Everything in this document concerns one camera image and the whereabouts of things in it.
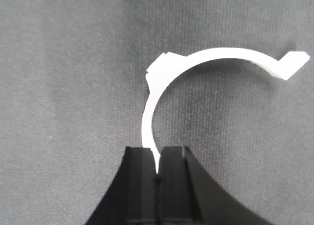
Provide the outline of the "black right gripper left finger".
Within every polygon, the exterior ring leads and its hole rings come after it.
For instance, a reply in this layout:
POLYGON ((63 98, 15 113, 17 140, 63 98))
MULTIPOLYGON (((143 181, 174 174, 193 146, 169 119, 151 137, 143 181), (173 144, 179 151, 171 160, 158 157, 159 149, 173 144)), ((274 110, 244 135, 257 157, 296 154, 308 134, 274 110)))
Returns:
POLYGON ((154 225, 155 163, 151 150, 126 147, 121 165, 87 225, 154 225))

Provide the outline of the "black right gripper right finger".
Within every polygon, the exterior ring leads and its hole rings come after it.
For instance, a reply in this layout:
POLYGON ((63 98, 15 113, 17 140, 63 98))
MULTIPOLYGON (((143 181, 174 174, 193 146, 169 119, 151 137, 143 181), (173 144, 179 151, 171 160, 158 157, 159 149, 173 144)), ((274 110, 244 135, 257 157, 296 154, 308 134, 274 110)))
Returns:
POLYGON ((268 225, 228 194, 188 147, 164 147, 159 163, 162 225, 268 225))

